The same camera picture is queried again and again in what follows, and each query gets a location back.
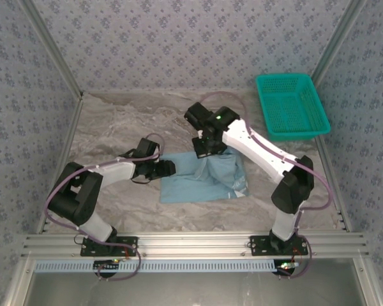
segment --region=blue cloth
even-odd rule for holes
[[[196,153],[165,154],[176,165],[176,174],[161,179],[162,203],[234,199],[248,195],[243,161],[237,150],[198,159]]]

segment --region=teal plastic basket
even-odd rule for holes
[[[271,141],[308,140],[330,132],[331,125],[308,75],[259,75],[256,82]]]

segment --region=marble surface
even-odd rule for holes
[[[267,135],[255,92],[235,92],[247,103],[253,128]],[[128,94],[85,94],[84,106],[71,147],[70,160],[81,164],[108,161],[135,148],[141,137],[155,132],[166,141],[168,153],[193,150],[196,131],[183,118],[187,108],[200,101],[201,92],[147,92]],[[204,103],[209,109],[228,106],[243,114],[243,108],[230,96],[218,95]],[[323,173],[314,141],[277,143],[283,150],[312,158],[314,168]],[[162,204],[160,181],[137,185],[118,182],[101,190],[96,211],[118,231],[265,231],[276,214],[271,202],[275,185],[266,173],[244,158],[250,196],[202,203]],[[308,205],[321,206],[327,193],[315,181]],[[301,228],[331,230],[340,228],[332,205],[320,212],[307,212]],[[65,229],[48,224],[47,232]]]

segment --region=purple cable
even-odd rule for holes
[[[312,248],[311,248],[311,245],[308,241],[308,239],[305,237],[305,236],[302,236],[302,235],[299,235],[298,234],[298,224],[299,224],[299,220],[302,216],[302,213],[305,211],[305,210],[323,210],[325,208],[327,208],[328,206],[330,206],[330,204],[332,203],[333,201],[333,193],[332,193],[332,190],[331,188],[329,187],[329,184],[327,183],[327,181],[325,180],[325,178],[313,171],[312,169],[304,166],[303,164],[299,164],[297,163],[296,161],[293,161],[291,159],[287,159],[287,158],[284,158],[283,155],[277,153],[277,152],[274,152],[273,150],[271,150],[270,148],[268,148],[266,145],[264,145],[257,137],[255,137],[255,135],[253,135],[251,133],[252,129],[250,127],[250,121],[249,121],[249,118],[248,118],[248,110],[247,110],[247,107],[244,103],[244,101],[239,97],[237,96],[236,94],[233,94],[232,92],[227,92],[227,91],[216,91],[216,92],[211,92],[207,95],[205,95],[202,99],[201,99],[201,103],[206,100],[208,97],[211,97],[211,96],[214,96],[214,95],[217,95],[217,94],[227,94],[229,96],[232,96],[234,98],[236,98],[240,103],[241,105],[243,106],[244,108],[244,120],[245,120],[245,126],[246,126],[246,130],[248,132],[248,134],[251,136],[251,138],[255,141],[256,144],[258,144],[261,148],[263,148],[265,151],[267,151],[268,153],[272,154],[273,156],[279,158],[279,159],[283,159],[284,161],[286,161],[287,163],[290,163],[290,164],[293,164],[294,166],[297,166],[298,168],[301,168],[305,171],[307,171],[308,173],[312,174],[314,177],[316,177],[318,180],[320,180],[320,182],[325,186],[326,188],[326,191],[327,191],[327,194],[328,194],[328,199],[326,201],[326,203],[323,205],[323,206],[320,206],[320,207],[301,207],[299,209],[299,213],[298,213],[298,217],[296,219],[296,222],[295,222],[295,225],[294,225],[294,231],[295,231],[295,234],[304,239],[306,244],[308,245],[308,248],[309,248],[309,260],[308,260],[308,263],[306,264],[306,266],[303,268],[302,271],[300,271],[298,274],[294,275],[294,276],[290,276],[290,277],[287,277],[287,278],[291,278],[291,279],[296,279],[297,277],[300,277],[302,275],[304,275],[306,273],[306,271],[308,271],[310,265],[311,265],[311,260],[312,260]]]
[[[159,136],[161,139],[163,139],[163,137],[161,137],[159,134],[156,134],[156,133],[151,133],[149,135],[146,136],[149,137],[151,135],[157,135]],[[100,163],[100,164],[96,164],[96,165],[92,165],[92,166],[86,166],[86,167],[83,167],[82,169],[80,170],[77,170],[75,171],[74,173],[70,174],[69,176],[67,176],[57,187],[54,188],[54,190],[50,193],[49,197],[47,198],[47,200],[45,201],[45,204],[44,204],[44,214],[45,214],[45,217],[54,222],[55,224],[58,224],[60,226],[63,226],[65,228],[70,228],[71,230],[75,230],[75,231],[78,231],[79,233],[87,236],[89,239],[95,241],[97,244],[102,244],[102,245],[109,245],[111,247],[124,247],[124,248],[128,248],[128,249],[131,249],[133,250],[137,257],[139,258],[139,262],[138,262],[138,265],[136,267],[136,269],[129,275],[127,276],[124,276],[124,277],[116,277],[116,278],[113,278],[113,279],[105,279],[103,277],[100,276],[99,274],[99,271],[98,271],[98,276],[100,279],[103,279],[103,280],[108,280],[108,281],[123,281],[125,279],[130,279],[131,277],[135,276],[139,269],[140,269],[140,265],[142,264],[142,258],[140,256],[140,253],[139,251],[132,247],[131,245],[129,244],[117,244],[117,243],[112,243],[112,242],[102,242],[98,239],[96,239],[95,237],[92,237],[90,235],[88,235],[86,232],[82,231],[81,229],[79,229],[78,226],[72,226],[70,224],[67,224],[67,223],[63,223],[63,222],[60,222],[56,219],[54,219],[50,214],[49,214],[49,205],[50,205],[50,202],[51,200],[53,199],[53,197],[57,194],[57,192],[66,184],[68,183],[71,179],[77,177],[78,175],[80,175],[81,173],[85,172],[85,171],[88,171],[88,170],[92,170],[92,169],[95,169],[95,168],[102,168],[102,167],[105,167],[105,166],[110,166],[112,164],[117,164],[117,163],[120,163],[120,162],[125,162],[125,161],[147,161],[149,159],[155,159],[157,157],[160,156],[160,153],[163,152],[165,148],[165,142],[163,141],[162,145],[161,145],[161,149],[159,150],[159,152],[157,152],[156,154],[152,155],[152,156],[149,156],[149,157],[142,157],[142,158],[123,158],[123,157],[117,157],[116,159],[114,159],[113,161],[106,161],[104,163]]]

